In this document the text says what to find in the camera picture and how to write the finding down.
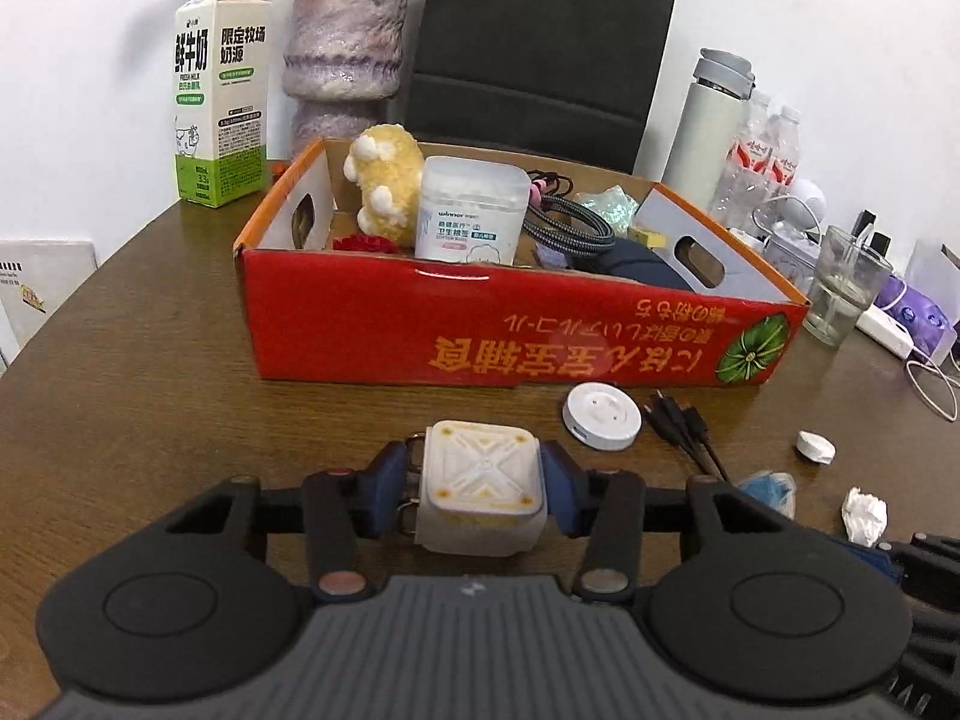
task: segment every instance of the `cardboard box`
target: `cardboard box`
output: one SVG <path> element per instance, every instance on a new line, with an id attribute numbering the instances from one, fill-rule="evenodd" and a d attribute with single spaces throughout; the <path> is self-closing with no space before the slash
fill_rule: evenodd
<path id="1" fill-rule="evenodd" d="M 176 11 L 179 195 L 214 208 L 267 186 L 266 0 L 190 0 Z"/>
<path id="2" fill-rule="evenodd" d="M 361 205 L 348 143 L 317 142 L 275 183 L 234 245 L 253 354 L 268 379 L 512 386 L 764 381 L 800 328 L 806 299 L 765 261 L 666 187 L 598 167 L 422 143 L 424 154 L 619 184 L 638 222 L 694 288 L 664 290 L 537 266 L 448 264 L 333 251 Z M 521 239 L 515 262 L 534 264 Z"/>

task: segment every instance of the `red cardboard box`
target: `red cardboard box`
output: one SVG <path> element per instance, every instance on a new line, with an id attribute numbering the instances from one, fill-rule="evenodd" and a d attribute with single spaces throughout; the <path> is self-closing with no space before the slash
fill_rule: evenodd
<path id="1" fill-rule="evenodd" d="M 424 154 L 508 162 L 569 176 L 575 191 L 623 187 L 658 253 L 694 288 L 664 290 L 538 266 L 450 265 L 333 251 L 356 231 L 348 143 L 307 148 L 234 245 L 253 353 L 267 379 L 512 386 L 764 381 L 808 309 L 765 261 L 666 187 L 559 160 L 466 146 Z M 517 261 L 535 261 L 521 240 Z"/>

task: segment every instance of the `vase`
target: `vase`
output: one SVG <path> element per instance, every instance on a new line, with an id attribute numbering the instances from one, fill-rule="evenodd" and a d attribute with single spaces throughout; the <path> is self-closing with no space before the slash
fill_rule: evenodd
<path id="1" fill-rule="evenodd" d="M 311 128 L 356 134 L 357 122 L 373 111 L 356 104 L 385 100 L 400 88 L 406 10 L 407 0 L 294 0 L 283 90 L 301 101 L 295 141 L 297 131 Z"/>

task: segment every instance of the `white power strip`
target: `white power strip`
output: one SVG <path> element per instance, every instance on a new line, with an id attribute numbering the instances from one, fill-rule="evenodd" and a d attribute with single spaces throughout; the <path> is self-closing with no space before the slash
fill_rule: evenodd
<path id="1" fill-rule="evenodd" d="M 877 306 L 871 306 L 863 312 L 856 326 L 901 360 L 906 360 L 913 351 L 913 338 L 910 338 L 906 328 Z"/>

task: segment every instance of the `thermos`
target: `thermos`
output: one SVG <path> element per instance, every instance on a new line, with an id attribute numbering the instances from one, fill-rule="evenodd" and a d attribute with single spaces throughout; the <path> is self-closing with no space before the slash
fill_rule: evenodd
<path id="1" fill-rule="evenodd" d="M 754 75 L 750 62 L 741 56 L 709 49 L 701 53 L 664 170 L 664 184 L 705 211 L 743 118 L 743 101 L 750 97 Z"/>

